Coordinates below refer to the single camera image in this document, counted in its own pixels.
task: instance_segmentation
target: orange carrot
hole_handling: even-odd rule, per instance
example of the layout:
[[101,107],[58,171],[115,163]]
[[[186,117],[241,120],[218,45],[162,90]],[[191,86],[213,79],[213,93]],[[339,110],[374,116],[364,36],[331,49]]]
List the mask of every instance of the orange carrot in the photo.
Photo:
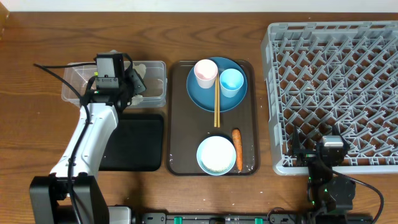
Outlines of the orange carrot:
[[236,166],[240,171],[243,169],[243,149],[241,132],[238,129],[232,131],[232,141],[234,142],[236,150]]

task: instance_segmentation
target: transparent bin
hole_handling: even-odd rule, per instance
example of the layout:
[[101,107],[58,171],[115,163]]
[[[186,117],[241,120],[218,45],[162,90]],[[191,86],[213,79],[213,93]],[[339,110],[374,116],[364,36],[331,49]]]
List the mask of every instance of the transparent bin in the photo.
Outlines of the transparent bin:
[[[167,75],[166,64],[162,61],[133,61],[135,65],[144,64],[146,72],[144,83],[147,90],[141,93],[142,98],[134,97],[128,108],[156,108],[166,104]],[[127,68],[130,62],[124,62]],[[85,94],[87,81],[97,71],[96,65],[85,65],[74,68],[66,68],[63,78],[70,83],[81,95]],[[78,97],[64,84],[62,85],[62,99],[80,107]]]

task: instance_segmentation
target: plastic crate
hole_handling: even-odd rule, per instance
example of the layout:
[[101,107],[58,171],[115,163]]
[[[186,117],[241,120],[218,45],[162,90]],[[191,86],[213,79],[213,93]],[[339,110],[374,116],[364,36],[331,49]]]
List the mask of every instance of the plastic crate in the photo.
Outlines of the plastic crate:
[[[141,93],[142,98],[133,97],[132,104],[128,106],[127,109],[155,108],[164,106],[166,104],[167,90],[166,64],[162,61],[134,61],[134,64],[144,64],[146,66],[143,81],[147,90]],[[127,68],[129,65],[130,62],[124,62],[124,68]],[[94,73],[96,71],[96,65],[66,68],[63,78],[81,95],[84,95],[87,81],[95,75]],[[80,102],[77,96],[64,84],[62,85],[62,99],[80,107]]]
[[307,174],[287,155],[294,126],[311,148],[336,125],[350,144],[345,174],[398,172],[398,22],[274,23],[261,44],[272,163]]

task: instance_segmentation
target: white wall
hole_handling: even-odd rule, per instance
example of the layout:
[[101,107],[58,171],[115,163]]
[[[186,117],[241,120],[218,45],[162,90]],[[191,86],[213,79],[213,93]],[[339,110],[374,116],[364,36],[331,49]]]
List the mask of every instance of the white wall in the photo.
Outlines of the white wall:
[[9,11],[398,12],[398,0],[0,0],[0,2]]

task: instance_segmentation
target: chopsticks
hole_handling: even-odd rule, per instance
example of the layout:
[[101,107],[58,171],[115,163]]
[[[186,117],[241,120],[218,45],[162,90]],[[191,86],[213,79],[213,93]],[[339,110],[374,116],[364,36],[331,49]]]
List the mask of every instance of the chopsticks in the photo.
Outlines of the chopsticks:
[[214,127],[220,127],[220,76],[217,73],[214,94]]

